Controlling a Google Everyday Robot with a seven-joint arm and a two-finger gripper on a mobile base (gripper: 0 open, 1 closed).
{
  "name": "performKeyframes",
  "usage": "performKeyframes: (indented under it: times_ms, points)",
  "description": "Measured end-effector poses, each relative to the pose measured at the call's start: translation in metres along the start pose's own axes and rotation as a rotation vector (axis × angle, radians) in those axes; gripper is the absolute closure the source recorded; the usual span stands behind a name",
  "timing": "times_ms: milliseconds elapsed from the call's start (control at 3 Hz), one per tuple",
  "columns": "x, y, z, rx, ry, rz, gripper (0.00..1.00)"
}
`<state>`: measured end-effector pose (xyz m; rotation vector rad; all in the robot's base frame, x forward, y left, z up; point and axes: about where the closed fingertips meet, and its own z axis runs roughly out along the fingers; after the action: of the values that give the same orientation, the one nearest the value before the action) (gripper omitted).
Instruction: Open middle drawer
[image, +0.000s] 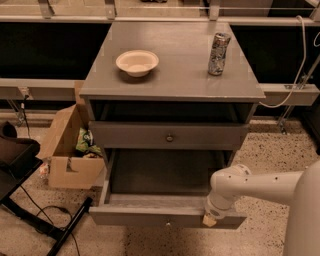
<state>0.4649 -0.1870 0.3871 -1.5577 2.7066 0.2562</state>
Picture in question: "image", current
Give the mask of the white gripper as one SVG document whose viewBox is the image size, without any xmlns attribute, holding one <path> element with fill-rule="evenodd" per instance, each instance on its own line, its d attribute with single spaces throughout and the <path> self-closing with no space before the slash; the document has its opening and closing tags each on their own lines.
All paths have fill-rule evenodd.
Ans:
<svg viewBox="0 0 320 256">
<path fill-rule="evenodd" d="M 223 219 L 231 211 L 234 200 L 219 194 L 209 194 L 205 202 L 205 215 L 203 224 L 209 228 L 217 224 L 216 219 Z"/>
</svg>

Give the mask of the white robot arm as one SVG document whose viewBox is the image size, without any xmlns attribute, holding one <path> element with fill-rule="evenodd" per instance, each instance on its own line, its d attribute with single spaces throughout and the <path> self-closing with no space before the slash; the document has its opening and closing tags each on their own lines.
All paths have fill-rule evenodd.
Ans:
<svg viewBox="0 0 320 256">
<path fill-rule="evenodd" d="M 203 224 L 226 217 L 240 196 L 289 207 L 283 256 L 320 256 L 320 162 L 304 171 L 254 175 L 242 164 L 215 172 L 205 201 Z"/>
</svg>

